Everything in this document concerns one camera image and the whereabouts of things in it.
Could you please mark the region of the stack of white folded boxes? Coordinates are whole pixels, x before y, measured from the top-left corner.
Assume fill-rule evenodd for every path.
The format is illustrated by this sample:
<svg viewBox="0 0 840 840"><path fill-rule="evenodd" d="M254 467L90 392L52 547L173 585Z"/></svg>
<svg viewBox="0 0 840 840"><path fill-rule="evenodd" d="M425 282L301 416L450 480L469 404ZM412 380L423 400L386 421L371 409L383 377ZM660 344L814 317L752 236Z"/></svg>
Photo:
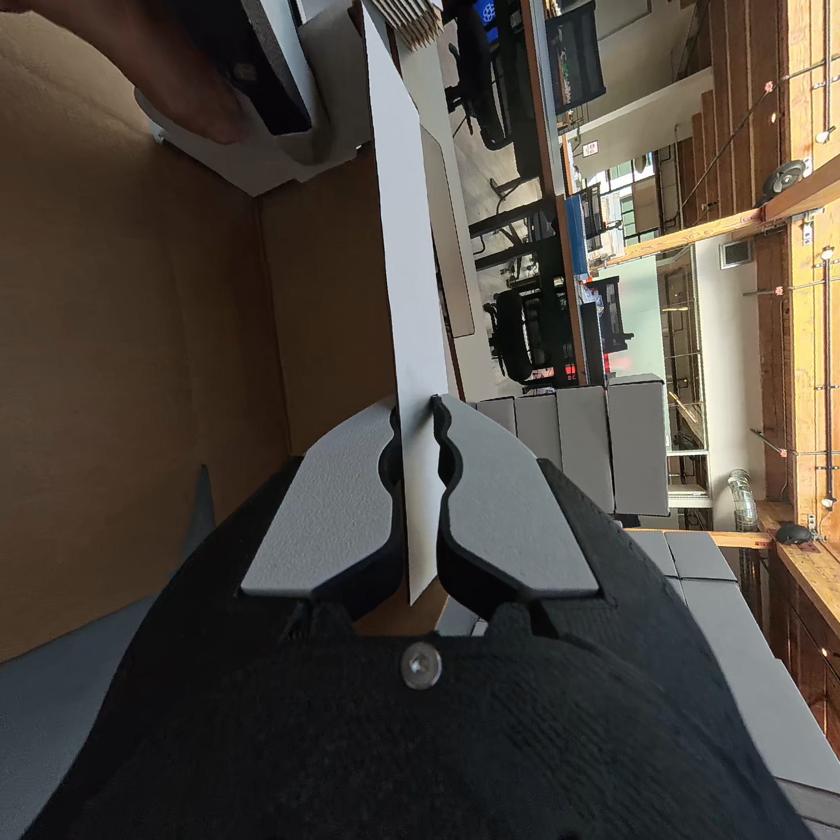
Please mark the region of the stack of white folded boxes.
<svg viewBox="0 0 840 840"><path fill-rule="evenodd" d="M733 573L709 537L641 538L616 513L665 490L665 444L652 397L629 417L643 456L622 483L608 432L607 398L637 396L660 381L574 388L554 396L471 406L514 434L538 459L601 588L596 598L524 605L533 630L573 637L612 655L664 691L726 747L744 736L773 786L813 838L838 838L838 759L779 659L763 640Z"/></svg>

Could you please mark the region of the blue flat box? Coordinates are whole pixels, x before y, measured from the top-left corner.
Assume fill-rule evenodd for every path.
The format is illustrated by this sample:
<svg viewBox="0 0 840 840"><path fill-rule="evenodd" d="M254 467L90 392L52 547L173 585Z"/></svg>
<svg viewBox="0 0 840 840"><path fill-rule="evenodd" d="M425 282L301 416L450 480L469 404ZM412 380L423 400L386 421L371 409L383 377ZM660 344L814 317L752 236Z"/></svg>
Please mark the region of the blue flat box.
<svg viewBox="0 0 840 840"><path fill-rule="evenodd" d="M572 273L575 280L586 281L590 271L581 193L568 196L564 201L564 210L570 240Z"/></svg>

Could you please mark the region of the white cardboard box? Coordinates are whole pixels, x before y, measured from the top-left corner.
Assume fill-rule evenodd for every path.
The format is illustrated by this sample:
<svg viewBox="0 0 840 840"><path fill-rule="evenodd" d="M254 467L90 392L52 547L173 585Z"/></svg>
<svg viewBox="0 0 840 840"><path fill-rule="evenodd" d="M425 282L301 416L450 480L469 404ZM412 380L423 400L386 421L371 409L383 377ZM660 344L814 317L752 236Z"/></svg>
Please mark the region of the white cardboard box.
<svg viewBox="0 0 840 840"><path fill-rule="evenodd" d="M360 2L353 159L252 197L153 139L120 70L2 12L2 663L158 594L207 467L222 522L292 456L404 404L398 282L436 291L421 123Z"/></svg>

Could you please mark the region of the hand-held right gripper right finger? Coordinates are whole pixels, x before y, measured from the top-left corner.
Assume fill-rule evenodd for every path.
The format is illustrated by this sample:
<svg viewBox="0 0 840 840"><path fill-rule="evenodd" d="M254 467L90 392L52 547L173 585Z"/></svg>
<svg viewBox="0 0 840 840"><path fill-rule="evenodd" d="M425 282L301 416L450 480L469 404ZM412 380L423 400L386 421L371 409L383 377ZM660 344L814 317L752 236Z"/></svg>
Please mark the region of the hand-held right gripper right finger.
<svg viewBox="0 0 840 840"><path fill-rule="evenodd" d="M508 603L596 598L601 588L533 452L451 395L430 400L444 484L437 576L489 621Z"/></svg>

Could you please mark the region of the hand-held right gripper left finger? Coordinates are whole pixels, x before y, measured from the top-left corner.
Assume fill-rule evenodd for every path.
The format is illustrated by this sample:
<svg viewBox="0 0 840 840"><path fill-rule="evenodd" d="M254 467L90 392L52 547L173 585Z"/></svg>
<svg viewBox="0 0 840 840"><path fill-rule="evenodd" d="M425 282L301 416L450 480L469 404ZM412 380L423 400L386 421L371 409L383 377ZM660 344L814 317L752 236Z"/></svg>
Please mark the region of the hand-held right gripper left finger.
<svg viewBox="0 0 840 840"><path fill-rule="evenodd" d="M354 621L367 616L403 579L402 482L400 424L388 398L303 456L241 591L338 604Z"/></svg>

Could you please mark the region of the grey wood-edged desk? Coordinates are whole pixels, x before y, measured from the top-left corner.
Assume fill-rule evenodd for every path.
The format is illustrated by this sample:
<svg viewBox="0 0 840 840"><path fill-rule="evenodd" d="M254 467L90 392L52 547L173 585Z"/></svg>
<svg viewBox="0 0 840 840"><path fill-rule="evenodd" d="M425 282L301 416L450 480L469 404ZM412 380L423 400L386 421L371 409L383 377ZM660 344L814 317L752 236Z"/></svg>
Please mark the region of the grey wood-edged desk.
<svg viewBox="0 0 840 840"><path fill-rule="evenodd" d="M556 145L556 129L551 127L552 118L545 103L545 96L539 78L539 60L537 58L536 25L532 13L537 10L535 2L511 2L518 11L511 18L515 25L518 44L516 68L527 68L527 74L519 78L521 83L518 96L513 95L511 70L513 65L507 52L502 55L504 80L501 82L501 104L497 105L503 124L513 128L513 143L499 152L511 147L518 176L513 180L490 187L501 202L524 183L539 181L542 198L562 196L562 188L555 185L555 174L560 170L559 153Z"/></svg>
<svg viewBox="0 0 840 840"><path fill-rule="evenodd" d="M490 235L504 234L511 245L503 250L491 253L486 248L474 254L477 272L491 269L522 268L526 258L530 258L536 266L534 276L526 279L515 279L505 290L522 289L525 285L537 281L547 286L548 294L553 293L557 280L563 280L569 293L572 307L574 348L577 356L578 372L582 374L583 352L581 341L581 325L579 302L576 294L576 280L572 273L570 240L566 227L564 199L544 197L530 204L514 207L506 212L492 217L486 217L469 226L471 238L479 239L482 243ZM494 296L486 304L493 302Z"/></svg>

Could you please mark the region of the black mesh office chair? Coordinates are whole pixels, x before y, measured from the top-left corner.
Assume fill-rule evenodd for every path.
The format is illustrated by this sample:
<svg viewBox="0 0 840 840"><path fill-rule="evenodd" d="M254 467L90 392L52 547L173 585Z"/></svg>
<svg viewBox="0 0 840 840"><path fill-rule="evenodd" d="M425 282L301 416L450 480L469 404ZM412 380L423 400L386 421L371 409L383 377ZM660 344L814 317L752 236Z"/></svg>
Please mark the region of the black mesh office chair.
<svg viewBox="0 0 840 840"><path fill-rule="evenodd" d="M578 372L572 307L563 280L550 295L537 281L494 296L484 310L490 317L490 350L508 379L523 392L600 385L611 373L609 356L624 352L634 339L625 330L619 279L576 283L584 372Z"/></svg>
<svg viewBox="0 0 840 840"><path fill-rule="evenodd" d="M506 128L500 111L501 82L504 80L502 55L507 52L517 97L519 78L527 68L517 65L518 44L511 18L518 9L502 2L496 26L485 28L475 2L445 2L444 23L455 22L457 41L448 46L455 58L457 83L445 90L447 108L463 108L469 123L475 120L483 144L498 151L513 143L515 130ZM545 23L549 66L555 111L573 111L606 93L598 47L595 2L560 2L561 13Z"/></svg>

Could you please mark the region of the silver air duct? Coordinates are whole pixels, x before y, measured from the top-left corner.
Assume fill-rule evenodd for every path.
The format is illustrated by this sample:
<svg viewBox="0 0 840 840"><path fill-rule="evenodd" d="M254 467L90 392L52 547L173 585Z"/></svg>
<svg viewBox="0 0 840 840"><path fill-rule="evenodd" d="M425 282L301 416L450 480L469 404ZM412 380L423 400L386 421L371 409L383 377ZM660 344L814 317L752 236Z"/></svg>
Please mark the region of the silver air duct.
<svg viewBox="0 0 840 840"><path fill-rule="evenodd" d="M760 530L759 512L750 486L750 478L749 472L745 469L734 469L728 476L734 522L738 532L758 532Z"/></svg>

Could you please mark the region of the stack of flat cardboard sheets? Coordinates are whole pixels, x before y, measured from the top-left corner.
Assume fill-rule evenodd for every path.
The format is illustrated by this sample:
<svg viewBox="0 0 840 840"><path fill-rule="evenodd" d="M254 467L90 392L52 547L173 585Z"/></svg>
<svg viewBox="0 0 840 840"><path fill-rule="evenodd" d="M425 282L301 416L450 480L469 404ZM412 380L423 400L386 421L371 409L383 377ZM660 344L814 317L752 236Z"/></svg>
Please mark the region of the stack of flat cardboard sheets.
<svg viewBox="0 0 840 840"><path fill-rule="evenodd" d="M373 1L412 51L433 44L443 31L442 1Z"/></svg>

